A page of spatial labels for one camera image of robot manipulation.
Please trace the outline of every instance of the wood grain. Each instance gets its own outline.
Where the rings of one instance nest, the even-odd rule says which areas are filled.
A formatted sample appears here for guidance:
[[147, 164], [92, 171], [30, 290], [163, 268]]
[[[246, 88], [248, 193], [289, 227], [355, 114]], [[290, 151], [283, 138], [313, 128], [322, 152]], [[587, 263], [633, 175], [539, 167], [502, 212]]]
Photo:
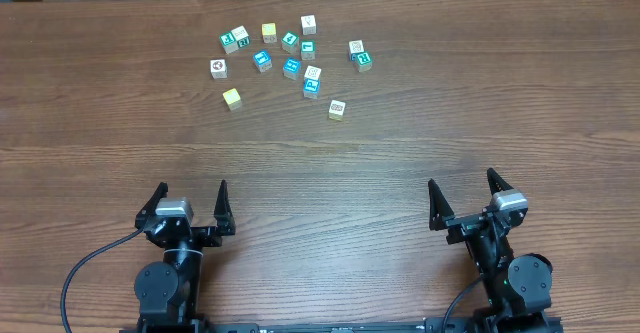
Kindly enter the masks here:
[[[517, 254], [554, 263], [567, 332], [640, 324], [640, 0], [161, 0], [0, 5], [0, 332], [62, 332], [60, 288], [126, 235], [159, 181], [211, 222], [229, 183], [238, 234], [206, 252], [215, 322], [442, 315], [475, 276], [428, 231], [426, 182], [460, 213], [495, 167], [531, 202]], [[318, 101], [250, 56], [260, 25], [318, 21]], [[213, 81], [217, 36], [254, 39]], [[358, 74], [347, 42], [375, 62]], [[244, 107], [231, 114], [222, 93]], [[331, 99], [347, 103], [329, 121]], [[74, 331], [137, 319], [136, 238], [73, 281]], [[457, 314], [483, 306], [478, 290]]]

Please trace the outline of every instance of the black cable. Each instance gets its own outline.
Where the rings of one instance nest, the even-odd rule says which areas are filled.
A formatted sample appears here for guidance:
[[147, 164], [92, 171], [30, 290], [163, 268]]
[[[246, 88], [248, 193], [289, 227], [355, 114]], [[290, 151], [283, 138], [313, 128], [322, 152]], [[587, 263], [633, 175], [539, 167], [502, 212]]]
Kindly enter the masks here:
[[458, 304], [458, 302], [460, 301], [460, 299], [462, 299], [462, 297], [471, 292], [471, 290], [478, 285], [478, 283], [482, 282], [482, 276], [476, 278], [476, 280], [474, 280], [473, 282], [471, 282], [471, 284], [469, 284], [467, 286], [467, 288], [463, 289], [462, 292], [460, 292], [460, 294], [458, 294], [458, 296], [456, 297], [456, 299], [453, 300], [453, 302], [451, 302], [451, 305], [449, 306], [449, 309], [447, 309], [447, 313], [444, 314], [444, 318], [442, 318], [442, 333], [447, 333], [447, 321], [449, 320], [449, 316], [451, 315], [451, 313], [453, 313], [453, 309], [456, 307], [456, 305]]
[[67, 276], [67, 280], [64, 282], [64, 286], [62, 287], [62, 294], [60, 294], [60, 316], [62, 317], [62, 326], [64, 327], [65, 332], [67, 333], [72, 333], [71, 332], [71, 327], [69, 327], [69, 320], [67, 319], [67, 306], [66, 306], [66, 299], [67, 299], [67, 290], [69, 289], [69, 284], [71, 284], [71, 279], [73, 278], [73, 275], [76, 274], [76, 272], [78, 271], [78, 269], [80, 269], [80, 267], [82, 267], [83, 264], [87, 263], [89, 261], [89, 259], [97, 256], [100, 253], [103, 253], [105, 251], [108, 251], [109, 249], [120, 245], [130, 239], [132, 239], [133, 237], [137, 236], [138, 234], [142, 233], [144, 228], [140, 228], [137, 231], [129, 234], [128, 236], [119, 239], [111, 244], [108, 244], [100, 249], [98, 249], [97, 251], [89, 254], [88, 256], [82, 258], [80, 260], [80, 262], [78, 262], [78, 264], [76, 264], [75, 267], [73, 267], [73, 269], [71, 270], [71, 272], [69, 272], [69, 275]]

